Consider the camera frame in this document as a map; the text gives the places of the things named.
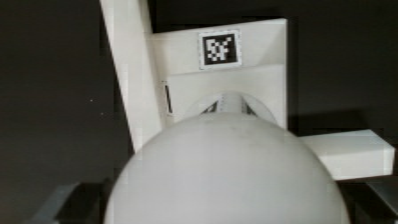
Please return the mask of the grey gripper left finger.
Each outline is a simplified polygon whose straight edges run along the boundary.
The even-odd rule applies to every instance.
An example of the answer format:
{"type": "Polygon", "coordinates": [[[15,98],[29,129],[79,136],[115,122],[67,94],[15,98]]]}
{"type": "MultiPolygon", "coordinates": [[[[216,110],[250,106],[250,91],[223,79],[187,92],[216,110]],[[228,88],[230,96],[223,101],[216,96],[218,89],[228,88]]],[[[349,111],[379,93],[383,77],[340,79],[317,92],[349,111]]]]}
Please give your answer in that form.
{"type": "Polygon", "coordinates": [[[74,194],[79,184],[61,185],[40,207],[40,210],[33,218],[26,221],[26,224],[61,224],[58,215],[68,202],[68,198],[74,194]]]}

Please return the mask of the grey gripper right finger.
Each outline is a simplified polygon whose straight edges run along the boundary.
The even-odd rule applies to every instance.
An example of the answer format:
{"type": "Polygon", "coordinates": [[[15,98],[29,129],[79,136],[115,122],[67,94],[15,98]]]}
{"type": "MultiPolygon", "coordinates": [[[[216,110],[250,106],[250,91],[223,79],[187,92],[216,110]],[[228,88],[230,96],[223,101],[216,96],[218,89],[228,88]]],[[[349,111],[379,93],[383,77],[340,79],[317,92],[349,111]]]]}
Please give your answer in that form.
{"type": "Polygon", "coordinates": [[[356,224],[398,224],[398,181],[363,180],[356,224]]]}

